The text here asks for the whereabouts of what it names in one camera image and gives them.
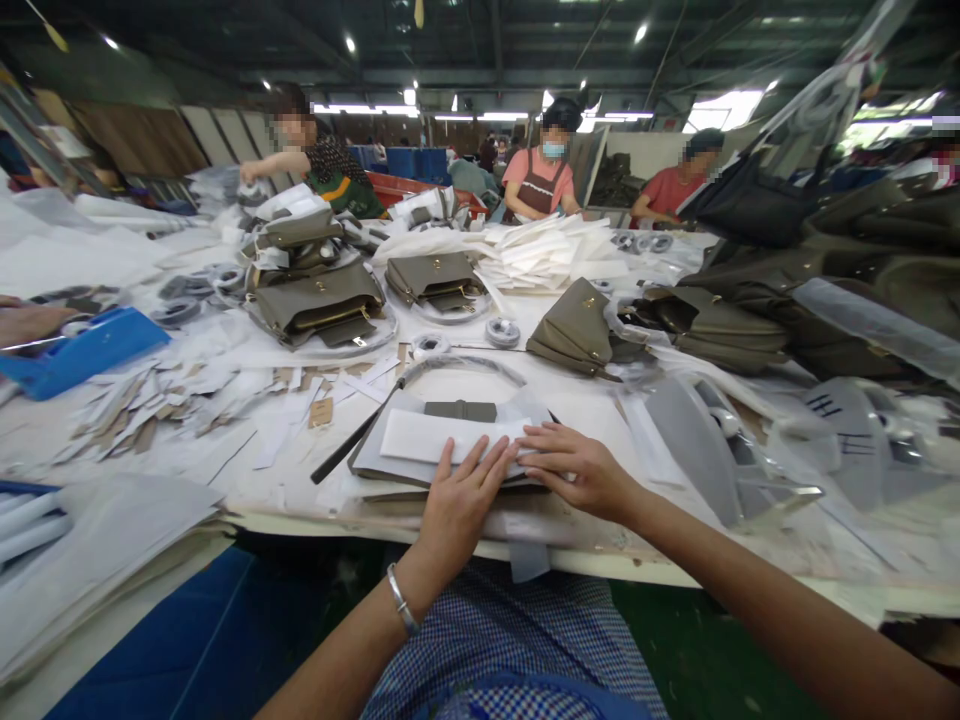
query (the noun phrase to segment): plastic sheet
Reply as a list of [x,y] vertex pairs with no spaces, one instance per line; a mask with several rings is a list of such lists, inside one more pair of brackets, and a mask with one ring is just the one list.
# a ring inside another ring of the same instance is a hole
[[794,290],[793,298],[817,317],[877,345],[960,390],[960,343],[882,305],[822,279]]

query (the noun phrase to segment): silver bracelet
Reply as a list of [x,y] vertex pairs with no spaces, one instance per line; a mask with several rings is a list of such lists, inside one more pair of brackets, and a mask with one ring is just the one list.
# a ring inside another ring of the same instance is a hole
[[404,600],[403,595],[400,594],[400,586],[397,585],[397,576],[393,572],[395,567],[397,567],[396,563],[390,563],[387,566],[387,580],[390,582],[390,589],[393,591],[393,599],[397,603],[397,612],[400,613],[400,617],[403,618],[403,624],[407,628],[407,635],[415,637],[420,632],[420,625],[413,619],[413,614],[410,612],[410,608],[407,607],[407,601]]

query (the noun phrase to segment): woman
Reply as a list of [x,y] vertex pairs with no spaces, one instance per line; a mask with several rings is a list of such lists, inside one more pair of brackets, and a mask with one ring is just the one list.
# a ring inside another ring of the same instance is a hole
[[496,564],[468,564],[514,461],[688,572],[831,717],[960,717],[960,688],[644,489],[599,441],[556,423],[524,430],[485,457],[482,438],[456,471],[447,440],[416,543],[255,720],[666,720],[605,582],[552,572],[514,585]]
[[310,112],[300,87],[283,82],[277,83],[274,89],[277,123],[298,149],[243,163],[240,179],[252,183],[259,177],[296,173],[303,175],[304,182],[330,203],[335,212],[349,210],[360,220],[385,217],[386,210],[374,193],[367,173],[336,138],[326,132],[321,135],[321,125]]
[[540,144],[516,153],[503,174],[505,224],[542,220],[558,205],[567,215],[580,212],[573,196],[573,171],[564,155],[582,119],[579,106],[569,98],[557,98],[543,113]]

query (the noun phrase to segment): cardboard tag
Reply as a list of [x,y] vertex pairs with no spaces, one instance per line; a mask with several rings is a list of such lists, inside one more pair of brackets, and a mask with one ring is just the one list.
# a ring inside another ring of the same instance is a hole
[[309,427],[320,427],[333,420],[333,398],[326,397],[310,403]]

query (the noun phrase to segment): checkered apron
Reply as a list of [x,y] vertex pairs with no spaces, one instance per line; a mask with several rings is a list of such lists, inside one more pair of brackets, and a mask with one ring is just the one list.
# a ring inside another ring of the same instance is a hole
[[605,581],[551,572],[514,585],[509,565],[481,559],[434,603],[421,633],[387,666],[362,717],[604,717],[589,698],[567,689],[483,682],[503,673],[589,683],[669,720]]

